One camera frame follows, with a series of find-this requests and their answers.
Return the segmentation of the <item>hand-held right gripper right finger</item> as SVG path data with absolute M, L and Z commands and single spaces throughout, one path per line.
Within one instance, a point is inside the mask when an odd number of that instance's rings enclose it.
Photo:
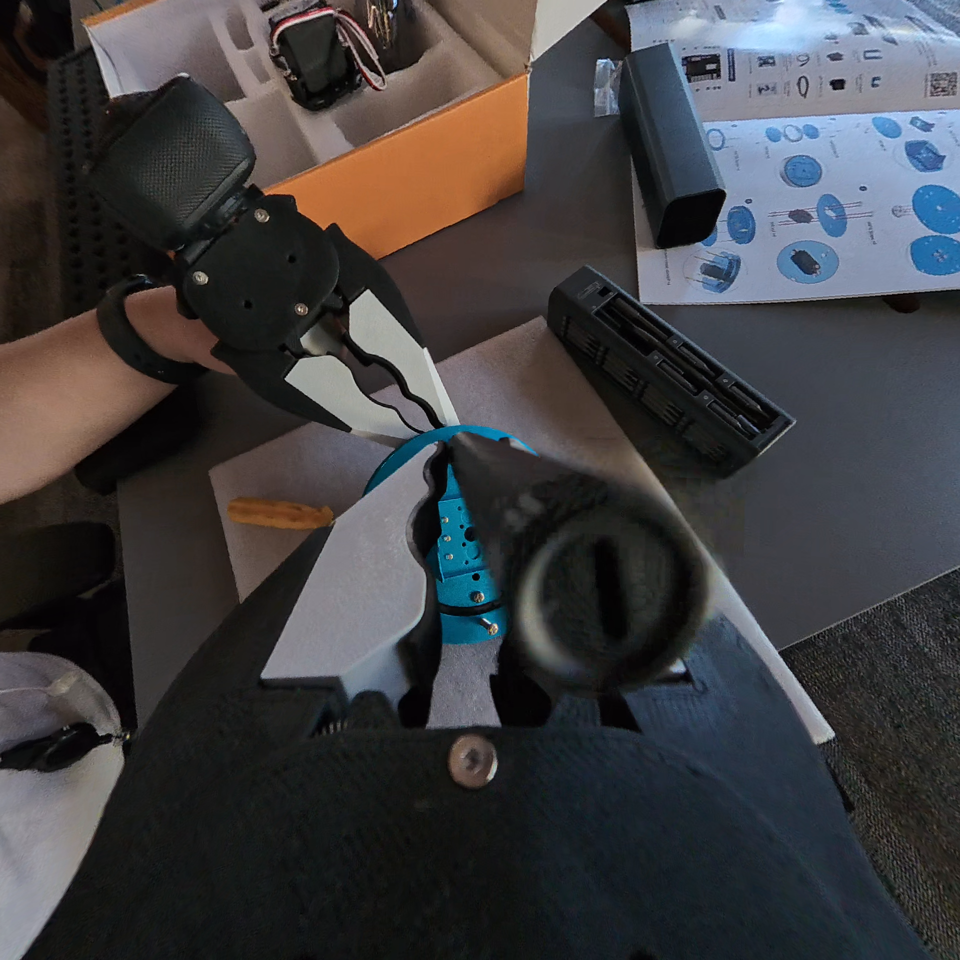
M 490 689 L 504 727 L 659 728 L 694 706 L 694 682 L 684 664 L 635 689 L 597 696 L 549 692 L 528 675 L 517 649 L 507 644 L 498 653 Z

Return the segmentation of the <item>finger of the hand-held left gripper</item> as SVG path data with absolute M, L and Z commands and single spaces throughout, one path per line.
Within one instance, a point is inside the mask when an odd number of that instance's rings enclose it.
M 332 341 L 306 342 L 298 347 L 286 382 L 343 422 L 343 429 L 360 437 L 415 437 L 422 433 L 394 407 L 372 399 L 361 389 L 348 365 L 329 351 Z
M 350 306 L 348 334 L 354 354 L 366 354 L 389 369 L 403 395 L 421 404 L 433 426 L 460 424 L 429 350 L 373 291 L 366 290 Z

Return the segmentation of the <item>blue round metal base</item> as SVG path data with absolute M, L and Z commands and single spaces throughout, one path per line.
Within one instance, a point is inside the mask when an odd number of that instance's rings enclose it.
M 461 432 L 476 434 L 478 436 L 498 442 L 505 442 L 510 444 L 515 449 L 531 452 L 531 448 L 518 438 L 512 436 L 511 434 L 506 434 L 495 429 L 481 426 L 447 426 L 428 431 L 417 436 L 416 438 L 412 438 L 390 453 L 390 455 L 383 462 L 381 462 L 376 471 L 367 481 L 364 493 L 368 494 L 371 492 L 373 489 L 383 483 L 388 477 L 398 471 L 408 461 L 413 459 L 414 455 L 424 450 L 426 447 L 436 442 L 446 442 Z M 453 470 L 451 465 L 448 466 L 446 469 L 446 477 L 448 477 L 449 468 L 452 468 Z M 446 487 L 444 487 L 439 495 L 445 491 L 445 488 Z M 426 557 L 427 564 L 432 572 L 433 569 L 428 561 L 428 555 L 434 546 L 430 548 Z M 440 612 L 441 640 L 447 645 L 464 645 L 500 640 L 506 634 L 509 627 L 509 616 L 504 611 L 501 604 L 497 609 L 490 610 L 478 616 L 467 617 L 459 617 L 442 613 L 439 600 L 438 608 Z M 501 628 L 500 634 L 496 637 L 488 637 L 486 631 L 480 626 L 478 618 L 489 618 L 498 622 Z

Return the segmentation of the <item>dark grey electric screwdriver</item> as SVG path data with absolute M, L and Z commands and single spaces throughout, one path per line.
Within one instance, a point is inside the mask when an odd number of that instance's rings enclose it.
M 554 697 L 658 680 L 706 619 L 685 522 L 636 486 L 461 433 L 449 459 L 510 618 L 505 649 Z

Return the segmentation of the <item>person's left hand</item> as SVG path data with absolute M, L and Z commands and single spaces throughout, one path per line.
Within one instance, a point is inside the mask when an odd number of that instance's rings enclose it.
M 152 287 L 125 298 L 126 318 L 143 341 L 157 354 L 178 363 L 204 366 L 233 375 L 234 371 L 212 356 L 217 337 L 198 318 L 186 318 L 178 307 L 172 286 Z

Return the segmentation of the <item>white foam sheet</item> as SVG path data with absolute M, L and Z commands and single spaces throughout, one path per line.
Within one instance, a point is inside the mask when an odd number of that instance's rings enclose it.
M 577 469 L 646 490 L 680 510 L 543 318 L 438 364 L 460 420 L 500 429 Z M 214 466 L 210 480 L 237 594 L 243 601 L 306 538 L 305 532 L 240 524 L 234 498 L 261 498 L 349 510 L 390 449 L 314 423 L 292 438 L 262 443 Z

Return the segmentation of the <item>orange cardboard box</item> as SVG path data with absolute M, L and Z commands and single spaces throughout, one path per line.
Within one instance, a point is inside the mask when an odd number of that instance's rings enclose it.
M 505 78 L 281 182 L 320 226 L 338 224 L 383 258 L 522 191 L 529 73 L 534 61 L 583 22 L 599 1 L 427 1 Z M 152 2 L 91 15 L 88 27 Z

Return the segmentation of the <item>black wristband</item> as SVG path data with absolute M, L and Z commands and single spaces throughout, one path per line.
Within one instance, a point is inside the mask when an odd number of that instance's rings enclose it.
M 152 380 L 179 387 L 204 376 L 209 369 L 196 363 L 175 361 L 155 351 L 135 330 L 126 310 L 128 296 L 159 286 L 143 273 L 113 284 L 97 304 L 97 324 L 104 341 L 126 366 Z

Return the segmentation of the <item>black perforated mat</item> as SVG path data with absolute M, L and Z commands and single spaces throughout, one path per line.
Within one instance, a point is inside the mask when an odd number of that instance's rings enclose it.
M 161 279 L 166 257 L 129 234 L 90 190 L 85 168 L 108 100 L 94 53 L 77 50 L 55 61 L 47 72 L 46 91 L 57 314 L 65 319 L 96 306 L 102 294 L 127 277 Z

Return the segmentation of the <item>white foam box insert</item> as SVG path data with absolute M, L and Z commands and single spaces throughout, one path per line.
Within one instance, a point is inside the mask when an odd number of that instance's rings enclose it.
M 297 105 L 268 53 L 258 2 L 151 2 L 88 26 L 108 95 L 188 74 L 225 103 L 253 143 L 253 180 L 273 186 L 505 79 L 429 2 L 409 2 L 401 39 L 414 61 L 382 92 L 366 83 L 318 112 Z

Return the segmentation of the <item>black screwdriver bit case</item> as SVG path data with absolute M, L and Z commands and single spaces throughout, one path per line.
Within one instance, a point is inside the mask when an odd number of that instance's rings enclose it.
M 594 268 L 549 295 L 546 322 L 597 370 L 720 476 L 783 438 L 796 419 Z

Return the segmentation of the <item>dark grey case sleeve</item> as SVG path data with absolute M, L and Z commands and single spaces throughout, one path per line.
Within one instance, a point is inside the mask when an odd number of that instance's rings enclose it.
M 671 43 L 625 57 L 618 106 L 654 246 L 703 241 L 727 191 Z

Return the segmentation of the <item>person's white garment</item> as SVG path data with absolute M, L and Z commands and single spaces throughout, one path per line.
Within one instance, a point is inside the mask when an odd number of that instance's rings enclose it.
M 1 748 L 76 722 L 118 733 L 110 695 L 81 667 L 35 652 L 1 654 Z M 90 846 L 124 764 L 101 746 L 55 772 L 1 772 L 1 957 L 20 958 L 41 932 Z

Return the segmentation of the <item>instruction sheet with blue drawings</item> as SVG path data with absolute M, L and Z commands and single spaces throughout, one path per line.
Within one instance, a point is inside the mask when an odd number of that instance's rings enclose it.
M 704 123 L 726 185 L 701 242 L 651 245 L 650 305 L 746 305 L 957 290 L 959 111 Z

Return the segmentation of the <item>black drawstring toggle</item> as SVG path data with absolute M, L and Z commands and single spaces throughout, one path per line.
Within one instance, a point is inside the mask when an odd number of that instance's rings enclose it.
M 1 769 L 56 773 L 74 765 L 101 746 L 119 745 L 126 751 L 132 736 L 132 732 L 125 727 L 118 732 L 101 733 L 90 722 L 76 722 L 2 750 Z

